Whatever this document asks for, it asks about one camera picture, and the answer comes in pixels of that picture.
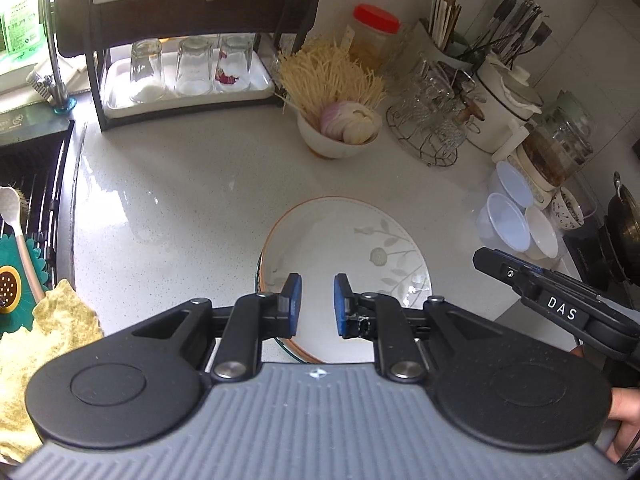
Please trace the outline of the person's right hand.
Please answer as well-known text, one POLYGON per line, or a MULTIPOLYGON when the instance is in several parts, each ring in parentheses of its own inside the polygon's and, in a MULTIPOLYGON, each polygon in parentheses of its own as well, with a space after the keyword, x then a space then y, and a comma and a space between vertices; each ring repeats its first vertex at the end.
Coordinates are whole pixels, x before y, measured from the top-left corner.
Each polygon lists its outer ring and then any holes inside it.
POLYGON ((619 462, 639 447, 640 392, 633 388, 613 388, 609 420, 620 422, 614 440, 606 451, 612 462, 619 462))

